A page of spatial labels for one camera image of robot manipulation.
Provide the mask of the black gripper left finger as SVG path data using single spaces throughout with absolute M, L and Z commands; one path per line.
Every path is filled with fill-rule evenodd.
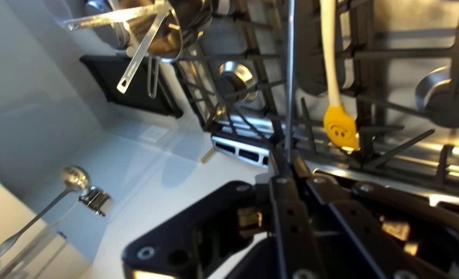
M 126 279 L 207 279 L 231 256 L 233 279 L 320 279 L 318 246 L 301 190 L 301 159 L 259 185 L 233 181 L 149 233 L 121 256 Z

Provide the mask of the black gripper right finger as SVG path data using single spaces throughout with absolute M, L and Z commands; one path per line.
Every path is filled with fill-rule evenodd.
M 456 279 L 459 215 L 290 165 L 290 279 Z

